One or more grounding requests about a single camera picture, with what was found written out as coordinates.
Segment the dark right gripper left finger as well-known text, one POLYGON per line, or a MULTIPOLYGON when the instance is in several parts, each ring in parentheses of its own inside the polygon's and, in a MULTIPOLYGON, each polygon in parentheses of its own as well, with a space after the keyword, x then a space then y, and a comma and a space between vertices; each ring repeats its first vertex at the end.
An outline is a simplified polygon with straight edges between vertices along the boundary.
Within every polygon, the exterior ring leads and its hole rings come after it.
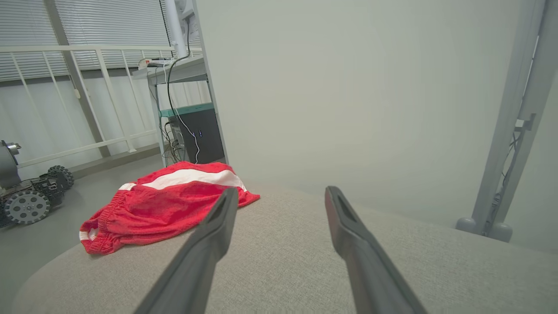
POLYGON ((136 308, 136 314, 203 314, 217 263, 227 254, 238 191, 227 188, 136 308))

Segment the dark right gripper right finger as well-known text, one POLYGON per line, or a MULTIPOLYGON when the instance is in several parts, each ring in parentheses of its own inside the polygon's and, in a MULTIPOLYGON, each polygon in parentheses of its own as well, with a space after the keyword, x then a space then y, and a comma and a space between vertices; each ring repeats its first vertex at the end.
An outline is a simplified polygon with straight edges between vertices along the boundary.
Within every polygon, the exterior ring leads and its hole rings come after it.
POLYGON ((333 248, 345 261, 358 314, 426 314, 427 310, 341 189, 325 189, 333 248))

